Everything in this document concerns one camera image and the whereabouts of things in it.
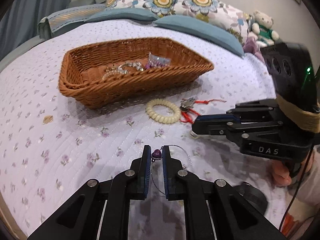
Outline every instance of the bead bracelet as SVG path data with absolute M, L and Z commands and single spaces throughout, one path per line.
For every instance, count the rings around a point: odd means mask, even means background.
M 157 114 L 153 110 L 153 106 L 156 106 L 156 105 L 167 106 L 168 108 L 170 108 L 174 111 L 174 115 L 173 116 L 163 116 L 161 114 Z M 181 117 L 181 111 L 178 106 L 169 102 L 168 100 L 159 99 L 159 98 L 153 99 L 147 103 L 146 112 L 152 119 L 154 119 L 155 121 L 157 121 L 159 123 L 174 123 L 174 122 L 177 122 L 177 120 L 179 120 Z

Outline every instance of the wicker basket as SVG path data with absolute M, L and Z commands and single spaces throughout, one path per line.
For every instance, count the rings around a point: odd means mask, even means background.
M 102 76 L 108 66 L 119 66 L 125 61 L 148 62 L 148 54 L 171 59 L 169 67 L 143 72 L 124 67 L 128 74 Z M 95 43 L 68 51 L 62 62 L 59 89 L 62 95 L 73 97 L 89 108 L 145 94 L 181 86 L 212 70 L 213 64 L 167 38 L 142 38 Z

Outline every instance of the stuffed animal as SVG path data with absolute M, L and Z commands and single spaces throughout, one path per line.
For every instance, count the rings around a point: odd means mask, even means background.
M 253 15 L 255 23 L 252 24 L 252 31 L 249 32 L 248 37 L 254 37 L 260 48 L 274 45 L 279 39 L 279 34 L 271 30 L 273 18 L 258 10 L 255 10 Z

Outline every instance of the curtain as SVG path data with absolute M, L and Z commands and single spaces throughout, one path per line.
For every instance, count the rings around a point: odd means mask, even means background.
M 45 16 L 65 9 L 71 0 L 14 0 L 0 21 L 0 61 L 16 47 L 37 36 Z

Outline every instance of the floral quilt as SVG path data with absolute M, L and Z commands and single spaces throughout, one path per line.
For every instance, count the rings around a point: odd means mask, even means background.
M 181 88 L 90 110 L 58 90 L 64 54 L 89 43 L 137 37 L 168 37 L 211 60 L 215 69 Z M 220 98 L 227 102 L 197 105 L 201 114 L 224 113 L 237 102 L 274 98 L 266 66 L 251 54 L 240 58 L 207 41 L 143 26 L 130 20 L 82 25 L 50 39 L 12 62 L 0 73 L 0 192 L 22 231 L 28 236 L 87 180 L 105 181 L 130 167 L 145 144 L 170 147 L 172 156 L 201 179 L 247 181 L 268 200 L 266 217 L 278 226 L 285 209 L 282 188 L 269 178 L 268 160 L 239 153 L 223 137 L 189 135 L 190 124 L 165 125 L 145 113 L 151 98 L 180 104 L 183 98 Z M 156 110 L 168 114 L 164 107 Z M 161 161 L 154 167 L 163 190 Z M 132 201 L 129 239 L 185 239 L 182 202 L 168 202 L 150 183 L 146 201 Z

